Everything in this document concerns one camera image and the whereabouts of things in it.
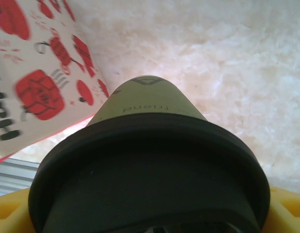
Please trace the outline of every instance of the white fur surface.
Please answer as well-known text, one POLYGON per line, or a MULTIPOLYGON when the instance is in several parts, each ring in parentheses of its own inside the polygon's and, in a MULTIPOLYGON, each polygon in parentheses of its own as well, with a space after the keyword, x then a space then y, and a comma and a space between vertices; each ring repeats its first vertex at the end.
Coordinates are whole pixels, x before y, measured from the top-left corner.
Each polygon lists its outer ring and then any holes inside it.
MULTIPOLYGON (((271 185, 300 192, 300 0, 69 2, 110 91, 168 79, 252 149, 271 185)), ((85 125, 15 157, 41 161, 85 125)))

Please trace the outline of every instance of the yellow object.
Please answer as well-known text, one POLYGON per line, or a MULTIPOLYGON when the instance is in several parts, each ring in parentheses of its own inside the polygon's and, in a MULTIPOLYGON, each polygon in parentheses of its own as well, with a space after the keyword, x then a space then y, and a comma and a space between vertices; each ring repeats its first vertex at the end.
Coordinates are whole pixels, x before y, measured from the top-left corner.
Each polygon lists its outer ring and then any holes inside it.
MULTIPOLYGON (((270 188, 269 214, 262 233, 300 233, 300 194, 270 188)), ((28 212, 29 189, 0 197, 0 233, 35 233, 28 212)))

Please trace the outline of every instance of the white fluffy rug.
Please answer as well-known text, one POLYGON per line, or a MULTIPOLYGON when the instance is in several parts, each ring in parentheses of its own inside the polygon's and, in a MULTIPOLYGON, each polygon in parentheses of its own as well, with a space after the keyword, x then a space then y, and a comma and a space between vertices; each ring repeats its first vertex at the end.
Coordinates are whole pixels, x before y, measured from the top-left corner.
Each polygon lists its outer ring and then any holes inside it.
MULTIPOLYGON (((300 192, 300 0, 70 0, 113 91, 154 74, 300 192)), ((41 161, 73 128, 15 158, 41 161)))

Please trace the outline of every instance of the black lid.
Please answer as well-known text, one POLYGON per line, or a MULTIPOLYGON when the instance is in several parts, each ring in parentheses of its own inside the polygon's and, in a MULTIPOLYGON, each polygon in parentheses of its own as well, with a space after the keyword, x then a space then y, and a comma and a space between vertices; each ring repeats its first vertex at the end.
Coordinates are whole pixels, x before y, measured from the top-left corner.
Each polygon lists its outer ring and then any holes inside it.
POLYGON ((202 221, 257 233, 269 199, 259 163, 233 134, 147 113, 101 121, 58 144, 39 166, 29 211, 38 233, 138 233, 202 221))

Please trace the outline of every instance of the paper cup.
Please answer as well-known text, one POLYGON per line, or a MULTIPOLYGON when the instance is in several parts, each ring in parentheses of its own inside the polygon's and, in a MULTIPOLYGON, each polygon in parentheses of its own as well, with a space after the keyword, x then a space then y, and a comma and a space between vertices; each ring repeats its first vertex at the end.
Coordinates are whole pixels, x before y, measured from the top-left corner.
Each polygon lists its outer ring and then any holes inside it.
POLYGON ((29 211, 37 233, 259 233, 269 199, 241 140, 141 76, 45 157, 29 211))

